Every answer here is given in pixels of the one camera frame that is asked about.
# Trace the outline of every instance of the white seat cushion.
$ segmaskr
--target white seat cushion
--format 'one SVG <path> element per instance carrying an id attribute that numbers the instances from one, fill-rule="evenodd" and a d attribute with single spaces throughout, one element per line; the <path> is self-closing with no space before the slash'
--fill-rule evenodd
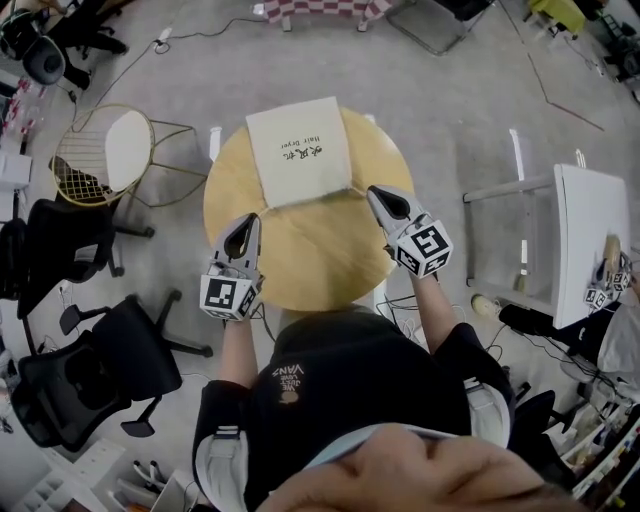
<path id="1" fill-rule="evenodd" d="M 105 143 L 109 186 L 114 192 L 135 183 L 147 169 L 151 132 L 145 117 L 134 110 L 111 125 Z"/>

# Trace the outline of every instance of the table top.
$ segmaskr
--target table top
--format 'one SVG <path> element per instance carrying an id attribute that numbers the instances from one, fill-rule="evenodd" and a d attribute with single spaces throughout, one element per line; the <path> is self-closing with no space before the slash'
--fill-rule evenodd
<path id="1" fill-rule="evenodd" d="M 560 329 L 589 315 L 584 303 L 593 269 L 602 260 L 607 235 L 618 235 L 630 254 L 629 204 L 623 179 L 572 165 L 554 167 L 560 227 L 557 306 Z"/>
<path id="2" fill-rule="evenodd" d="M 353 185 L 392 185 L 413 193 L 402 154 L 378 126 L 340 109 L 347 133 Z M 385 238 L 369 204 L 351 190 L 305 204 L 265 212 L 262 299 L 295 311 L 330 311 L 369 293 L 394 268 L 383 250 Z M 204 225 L 209 243 L 233 219 L 267 208 L 246 126 L 224 144 L 204 194 Z"/>

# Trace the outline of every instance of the round wooden table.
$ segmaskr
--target round wooden table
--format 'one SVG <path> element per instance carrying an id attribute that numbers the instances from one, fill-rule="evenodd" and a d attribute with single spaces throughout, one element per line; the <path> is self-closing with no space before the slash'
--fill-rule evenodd
<path id="1" fill-rule="evenodd" d="M 366 117 L 340 109 L 354 188 L 393 185 L 413 193 L 398 148 Z M 204 193 L 209 243 L 233 219 L 267 208 L 246 126 L 220 150 Z M 295 311 L 330 311 L 369 293 L 394 267 L 366 198 L 355 190 L 262 215 L 262 299 Z"/>

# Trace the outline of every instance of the concrete floor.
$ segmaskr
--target concrete floor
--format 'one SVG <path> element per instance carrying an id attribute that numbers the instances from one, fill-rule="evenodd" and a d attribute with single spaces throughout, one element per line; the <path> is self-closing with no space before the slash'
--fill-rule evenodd
<path id="1" fill-rule="evenodd" d="M 534 148 L 534 162 L 527 173 L 549 173 L 555 163 L 573 163 L 575 149 L 580 148 L 589 168 L 627 180 L 632 216 L 640 209 L 640 177 L 632 172 L 640 154 L 640 107 L 623 86 L 589 70 L 564 41 L 551 49 L 546 40 L 534 42 L 535 31 L 519 21 L 524 7 L 518 2 L 507 0 L 506 7 L 521 35 L 498 4 L 466 41 L 443 58 L 432 57 L 384 20 L 372 24 L 367 33 L 356 32 L 353 20 L 334 17 L 296 18 L 291 33 L 268 24 L 237 23 L 220 37 L 171 41 L 166 55 L 150 51 L 109 91 L 103 103 L 127 103 L 156 119 L 194 125 L 199 145 L 185 137 L 182 145 L 172 146 L 170 156 L 176 163 L 189 162 L 205 173 L 210 167 L 206 148 L 213 126 L 223 127 L 224 140 L 248 114 L 333 95 L 341 105 L 373 114 L 402 151 L 418 198 L 444 222 L 455 243 L 452 262 L 440 273 L 442 286 L 452 302 L 464 308 L 467 321 L 488 345 L 500 324 L 479 318 L 469 307 L 474 291 L 465 285 L 467 228 L 484 251 L 477 258 L 480 270 L 495 281 L 512 282 L 523 238 L 522 215 L 517 200 L 506 206 L 488 201 L 477 211 L 465 212 L 461 195 L 479 186 L 517 179 L 510 128 L 526 136 Z M 111 58 L 94 51 L 86 63 L 78 60 L 81 66 L 95 69 L 93 85 L 80 99 L 80 110 L 93 106 L 107 85 L 165 27 L 172 27 L 172 35 L 214 32 L 233 17 L 249 16 L 250 5 L 245 0 L 134 2 L 121 18 L 110 22 L 116 37 L 130 45 L 129 54 Z M 425 34 L 431 33 L 436 41 L 442 38 L 440 32 L 448 30 L 450 21 L 435 16 L 426 19 Z M 592 55 L 588 36 L 573 44 Z M 576 111 L 604 131 L 545 102 L 527 52 L 550 101 Z M 66 94 L 57 90 L 52 111 L 32 145 L 35 164 L 30 203 L 54 196 L 46 164 L 72 114 Z M 181 178 L 173 182 L 168 181 L 171 176 L 156 176 L 159 178 L 143 186 L 146 197 L 172 194 L 174 183 L 185 186 Z M 122 206 L 119 214 L 123 216 L 126 210 Z M 222 325 L 203 314 L 197 304 L 198 276 L 209 258 L 202 191 L 168 208 L 149 210 L 133 204 L 126 221 L 153 226 L 155 238 L 118 236 L 125 277 L 112 279 L 105 270 L 74 286 L 72 300 L 89 309 L 113 305 L 135 292 L 157 314 L 166 291 L 179 288 L 184 296 L 169 318 L 169 332 L 211 345 L 219 354 Z M 632 226 L 638 240 L 637 227 Z M 389 280 L 389 296 L 406 295 L 409 286 L 406 274 L 395 271 Z M 36 340 L 49 335 L 62 345 L 75 339 L 75 335 L 62 336 L 58 327 L 61 312 L 58 294 L 52 292 L 31 315 Z M 267 307 L 267 316 L 272 327 L 277 325 L 278 311 Z M 259 358 L 265 364 L 272 342 L 262 325 L 254 324 Z M 560 409 L 571 403 L 575 384 L 562 374 L 556 361 L 509 330 L 500 334 L 498 344 L 504 349 L 500 362 L 512 367 L 516 383 L 529 380 L 534 391 L 556 389 Z M 216 376 L 217 357 L 202 360 L 177 354 L 176 359 L 185 374 Z M 136 417 L 145 404 L 116 414 L 96 435 L 126 446 L 142 460 L 154 458 L 165 468 L 189 467 L 200 389 L 205 383 L 200 376 L 187 376 L 181 389 L 163 399 L 152 418 L 157 433 L 151 438 L 127 437 L 119 427 L 121 421 Z"/>

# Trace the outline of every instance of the white box on floor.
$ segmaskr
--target white box on floor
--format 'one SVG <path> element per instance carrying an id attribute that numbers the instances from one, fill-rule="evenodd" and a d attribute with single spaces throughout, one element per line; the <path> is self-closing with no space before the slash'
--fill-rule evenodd
<path id="1" fill-rule="evenodd" d="M 0 190 L 25 188 L 31 179 L 31 157 L 0 150 Z"/>

